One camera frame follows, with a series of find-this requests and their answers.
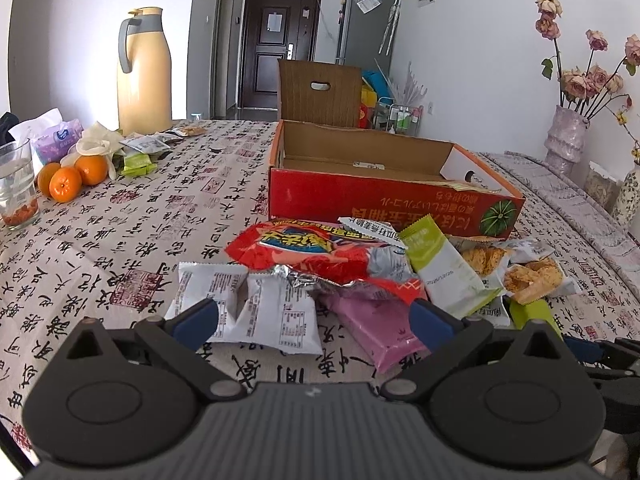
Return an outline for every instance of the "pink snack packet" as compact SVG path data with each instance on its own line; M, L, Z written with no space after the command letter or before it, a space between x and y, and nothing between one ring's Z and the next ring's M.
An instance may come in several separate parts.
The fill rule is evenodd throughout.
M322 301L347 327L380 373L386 373L408 355L427 349L411 332L409 308L401 300L343 298L332 294Z

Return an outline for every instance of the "thermos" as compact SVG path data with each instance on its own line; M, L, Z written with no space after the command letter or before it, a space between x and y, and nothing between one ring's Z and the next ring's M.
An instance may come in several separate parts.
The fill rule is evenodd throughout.
M130 12L118 38L118 118L125 135L153 134L172 126L171 53L162 9Z

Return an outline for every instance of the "water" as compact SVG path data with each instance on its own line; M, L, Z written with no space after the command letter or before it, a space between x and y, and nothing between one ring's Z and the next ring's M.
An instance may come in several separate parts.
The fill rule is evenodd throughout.
M0 214L4 222L15 228L33 219L37 211L31 159L17 158L0 166Z

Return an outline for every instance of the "calligraphy tablecloth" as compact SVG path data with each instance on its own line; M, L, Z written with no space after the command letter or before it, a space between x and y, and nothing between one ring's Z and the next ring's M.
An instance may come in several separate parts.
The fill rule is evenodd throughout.
M78 321L97 317L107 328L127 328L165 314L179 262L227 262L225 246L266 218L275 124L200 124L207 134L177 145L155 173L105 182L69 204L41 197L34 224L0 232L0 418L24 449L30 447L21 426L24 399ZM591 338L638 334L640 304L617 273L542 198L508 178L527 197L516 232L554 245L586 289L554 300L562 329ZM332 314L318 316L322 356L242 344L206 344L198 354L248 387L256 381L377 387L420 359L411 355L380 376Z

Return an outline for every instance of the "thermos handle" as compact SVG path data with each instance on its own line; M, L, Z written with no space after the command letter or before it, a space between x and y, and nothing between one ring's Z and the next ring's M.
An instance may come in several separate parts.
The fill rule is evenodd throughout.
M135 27L140 25L142 20L137 18L127 18L120 25L120 35L118 36L118 54L120 56L120 66L122 67L122 72L125 74L130 74L132 67L129 57L127 57L127 33L129 32L129 27Z

